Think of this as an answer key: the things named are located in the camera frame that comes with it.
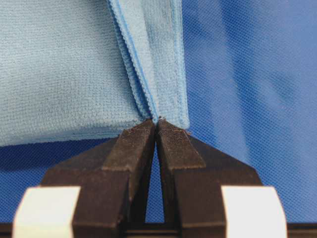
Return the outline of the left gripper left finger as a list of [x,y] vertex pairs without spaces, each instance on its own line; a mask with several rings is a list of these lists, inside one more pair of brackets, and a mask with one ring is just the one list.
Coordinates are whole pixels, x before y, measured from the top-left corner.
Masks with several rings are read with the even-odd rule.
[[154,153],[151,120],[48,169],[28,188],[12,225],[14,238],[115,238],[136,211],[143,221]]

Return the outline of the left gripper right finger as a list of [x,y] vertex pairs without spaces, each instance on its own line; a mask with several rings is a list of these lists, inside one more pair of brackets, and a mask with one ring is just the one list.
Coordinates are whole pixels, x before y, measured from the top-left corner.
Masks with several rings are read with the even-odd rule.
[[256,170],[160,120],[164,218],[183,238],[285,238],[277,192]]

